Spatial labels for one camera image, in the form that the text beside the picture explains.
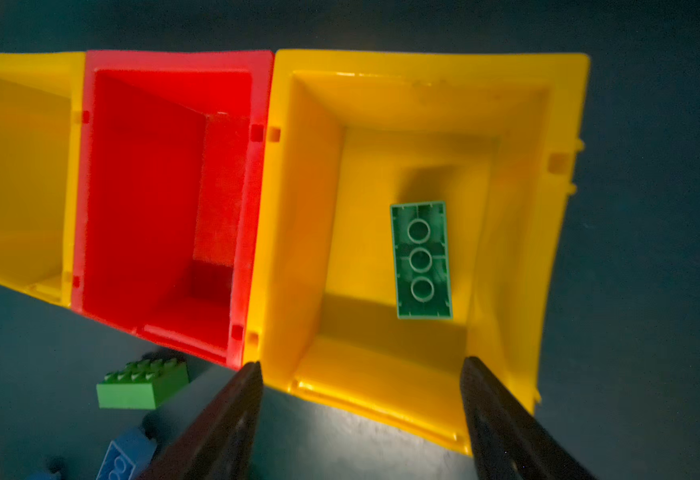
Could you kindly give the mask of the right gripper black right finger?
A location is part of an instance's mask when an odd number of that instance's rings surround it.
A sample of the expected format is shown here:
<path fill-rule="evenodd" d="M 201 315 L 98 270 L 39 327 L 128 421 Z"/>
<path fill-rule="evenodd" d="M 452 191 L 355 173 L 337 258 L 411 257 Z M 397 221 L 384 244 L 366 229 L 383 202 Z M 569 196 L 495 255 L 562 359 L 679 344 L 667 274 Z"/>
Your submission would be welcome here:
<path fill-rule="evenodd" d="M 464 360 L 460 391 L 480 479 L 595 479 L 479 358 Z"/>

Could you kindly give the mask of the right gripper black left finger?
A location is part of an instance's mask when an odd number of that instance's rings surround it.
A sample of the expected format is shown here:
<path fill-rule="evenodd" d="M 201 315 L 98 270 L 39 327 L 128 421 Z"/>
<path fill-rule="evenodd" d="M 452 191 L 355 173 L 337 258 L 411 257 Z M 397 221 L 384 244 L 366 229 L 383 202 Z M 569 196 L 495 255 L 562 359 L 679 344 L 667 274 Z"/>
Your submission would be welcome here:
<path fill-rule="evenodd" d="M 264 392 L 261 365 L 245 364 L 141 479 L 246 479 Z"/>

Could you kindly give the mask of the light blue lego brick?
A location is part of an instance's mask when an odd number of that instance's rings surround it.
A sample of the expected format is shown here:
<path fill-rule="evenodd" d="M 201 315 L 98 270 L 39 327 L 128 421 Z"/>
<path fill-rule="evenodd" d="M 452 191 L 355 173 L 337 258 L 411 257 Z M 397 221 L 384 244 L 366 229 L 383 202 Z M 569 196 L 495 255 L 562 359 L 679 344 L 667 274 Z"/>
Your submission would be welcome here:
<path fill-rule="evenodd" d="M 134 427 L 110 442 L 96 479 L 136 479 L 148 467 L 156 449 L 157 442 L 140 427 Z"/>

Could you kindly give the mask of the bright green lego brick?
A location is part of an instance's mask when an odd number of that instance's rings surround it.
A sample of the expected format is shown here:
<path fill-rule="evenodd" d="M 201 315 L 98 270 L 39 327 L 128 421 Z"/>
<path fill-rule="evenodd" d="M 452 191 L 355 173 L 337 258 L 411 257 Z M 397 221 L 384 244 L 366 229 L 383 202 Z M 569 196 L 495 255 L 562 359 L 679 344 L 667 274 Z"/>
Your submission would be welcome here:
<path fill-rule="evenodd" d="M 144 359 L 107 373 L 96 394 L 102 409 L 155 410 L 188 384 L 184 361 Z"/>

